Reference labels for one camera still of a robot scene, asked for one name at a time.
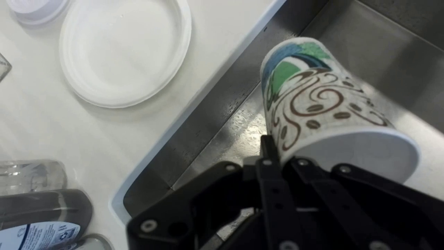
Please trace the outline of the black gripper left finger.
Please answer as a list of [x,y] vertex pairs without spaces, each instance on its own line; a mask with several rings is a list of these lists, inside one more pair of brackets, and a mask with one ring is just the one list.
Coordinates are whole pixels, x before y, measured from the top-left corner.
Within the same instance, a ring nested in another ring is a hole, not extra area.
[[261,157],[255,163],[268,250],[304,250],[306,242],[288,185],[280,174],[274,140],[261,136]]

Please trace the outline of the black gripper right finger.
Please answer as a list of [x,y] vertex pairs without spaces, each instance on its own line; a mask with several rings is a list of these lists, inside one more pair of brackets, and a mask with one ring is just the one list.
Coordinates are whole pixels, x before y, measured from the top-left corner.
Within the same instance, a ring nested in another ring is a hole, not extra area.
[[283,167],[283,178],[311,249],[394,250],[398,245],[330,172],[312,161],[291,159]]

